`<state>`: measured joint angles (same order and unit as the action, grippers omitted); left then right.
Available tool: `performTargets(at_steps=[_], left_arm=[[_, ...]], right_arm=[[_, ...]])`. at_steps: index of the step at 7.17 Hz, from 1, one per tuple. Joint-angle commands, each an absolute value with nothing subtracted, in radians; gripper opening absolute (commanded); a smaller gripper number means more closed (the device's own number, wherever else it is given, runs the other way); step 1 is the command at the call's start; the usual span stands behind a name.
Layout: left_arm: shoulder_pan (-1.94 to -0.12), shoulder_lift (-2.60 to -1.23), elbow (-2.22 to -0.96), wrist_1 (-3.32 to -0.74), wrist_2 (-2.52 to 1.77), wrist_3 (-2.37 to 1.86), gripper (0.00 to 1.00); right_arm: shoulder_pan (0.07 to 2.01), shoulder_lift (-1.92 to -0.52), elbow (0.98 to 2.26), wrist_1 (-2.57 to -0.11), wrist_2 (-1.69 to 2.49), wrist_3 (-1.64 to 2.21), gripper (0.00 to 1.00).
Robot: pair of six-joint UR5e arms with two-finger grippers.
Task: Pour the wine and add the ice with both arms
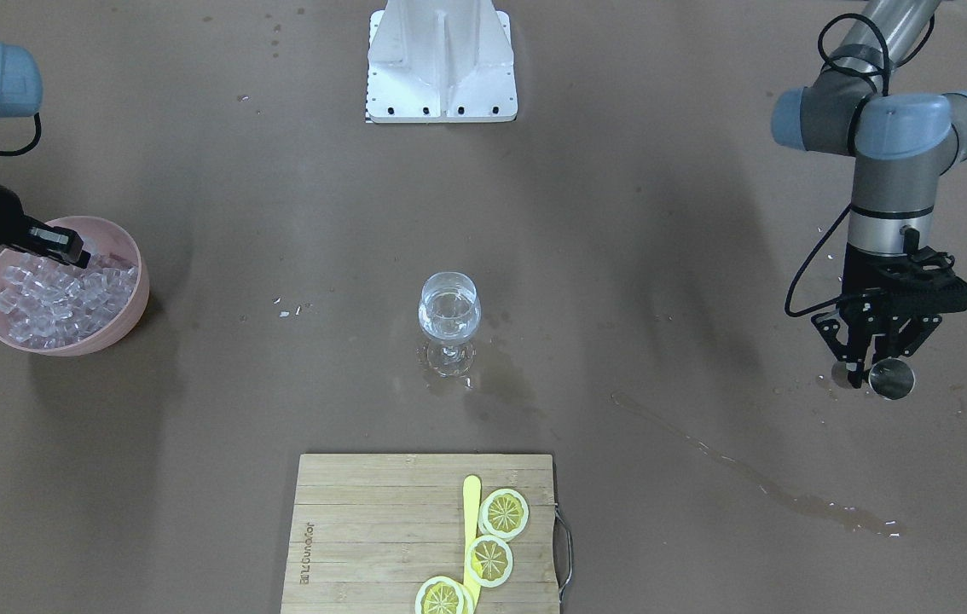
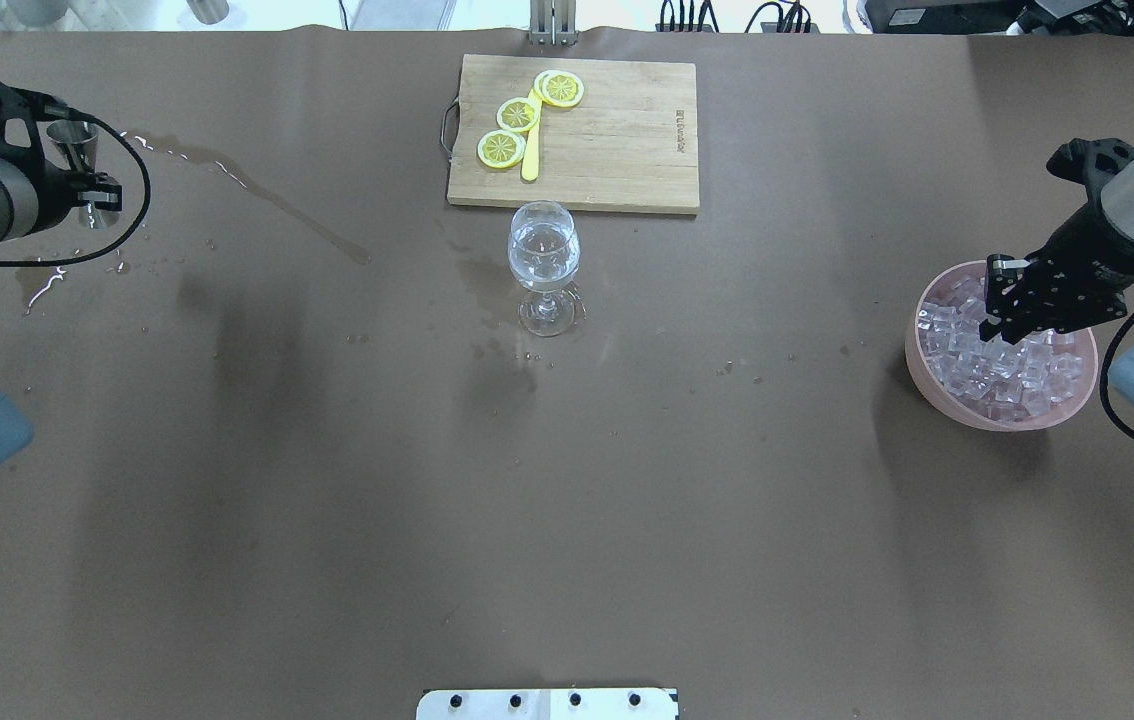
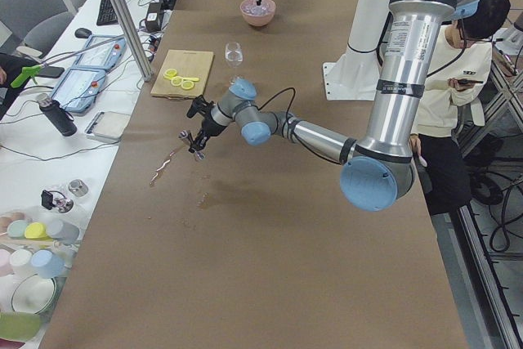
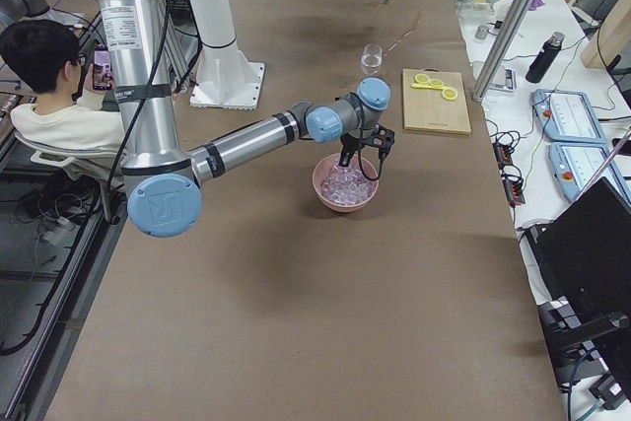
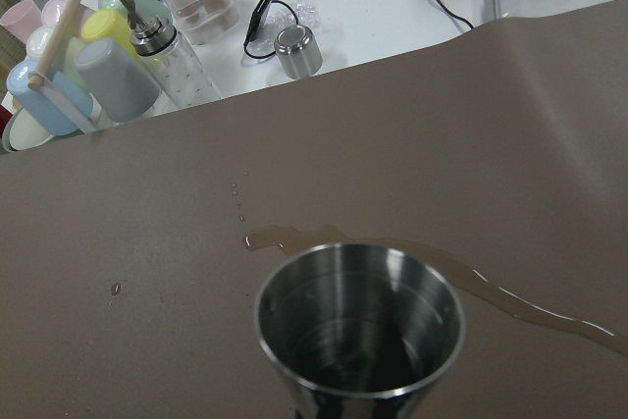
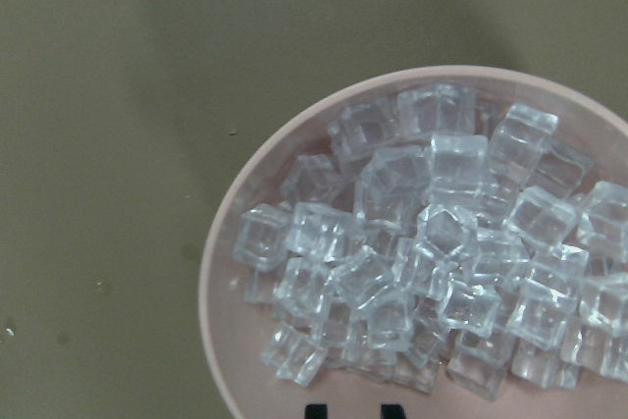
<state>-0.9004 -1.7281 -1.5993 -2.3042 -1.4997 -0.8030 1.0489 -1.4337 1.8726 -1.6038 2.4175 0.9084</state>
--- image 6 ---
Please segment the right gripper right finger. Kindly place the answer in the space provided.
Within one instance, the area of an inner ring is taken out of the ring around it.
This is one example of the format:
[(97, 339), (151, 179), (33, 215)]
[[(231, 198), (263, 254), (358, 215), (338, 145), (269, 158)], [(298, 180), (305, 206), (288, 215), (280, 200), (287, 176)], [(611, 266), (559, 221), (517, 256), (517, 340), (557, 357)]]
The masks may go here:
[(401, 404), (385, 403), (381, 405), (381, 419), (406, 419), (405, 410)]

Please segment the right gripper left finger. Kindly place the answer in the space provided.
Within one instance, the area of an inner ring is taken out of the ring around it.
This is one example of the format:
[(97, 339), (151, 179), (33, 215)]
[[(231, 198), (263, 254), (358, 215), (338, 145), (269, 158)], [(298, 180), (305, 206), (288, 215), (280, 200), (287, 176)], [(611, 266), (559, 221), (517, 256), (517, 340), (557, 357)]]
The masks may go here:
[(328, 405), (325, 403), (306, 404), (303, 412), (304, 419), (328, 419)]

